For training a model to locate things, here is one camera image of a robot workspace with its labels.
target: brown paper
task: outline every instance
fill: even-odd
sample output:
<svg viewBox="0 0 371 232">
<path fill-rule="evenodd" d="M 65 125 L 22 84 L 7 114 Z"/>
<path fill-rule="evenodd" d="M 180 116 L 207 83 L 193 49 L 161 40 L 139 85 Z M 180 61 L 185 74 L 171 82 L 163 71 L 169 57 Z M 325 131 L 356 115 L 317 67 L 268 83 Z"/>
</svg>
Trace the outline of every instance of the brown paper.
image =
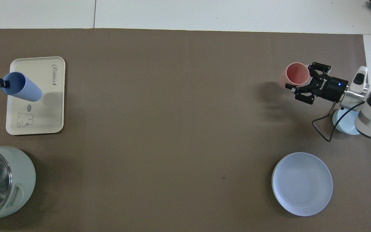
<svg viewBox="0 0 371 232">
<path fill-rule="evenodd" d="M 0 77 L 17 58 L 66 61 L 64 128 L 12 136 L 0 91 L 0 145 L 29 155 L 35 191 L 0 231 L 371 231 L 371 140 L 311 121 L 276 81 L 292 62 L 365 65 L 361 35 L 130 29 L 0 29 Z M 327 134 L 331 119 L 320 122 Z M 329 168 L 328 206 L 298 217 L 271 175 L 303 151 Z"/>
</svg>

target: white plate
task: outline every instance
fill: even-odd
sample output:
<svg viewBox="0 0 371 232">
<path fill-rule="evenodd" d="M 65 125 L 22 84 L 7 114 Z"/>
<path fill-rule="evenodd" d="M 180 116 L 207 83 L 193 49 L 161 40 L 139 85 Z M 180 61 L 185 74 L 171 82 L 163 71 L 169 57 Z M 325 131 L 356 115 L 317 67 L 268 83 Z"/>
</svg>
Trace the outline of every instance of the white plate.
<svg viewBox="0 0 371 232">
<path fill-rule="evenodd" d="M 272 176 L 277 201 L 290 213 L 311 216 L 330 201 L 333 180 L 327 166 L 318 157 L 296 152 L 282 158 Z"/>
<path fill-rule="evenodd" d="M 31 102 L 8 96 L 6 131 L 11 135 L 59 132 L 64 125 L 65 61 L 61 57 L 16 59 L 10 72 L 21 72 L 43 92 Z"/>
</svg>

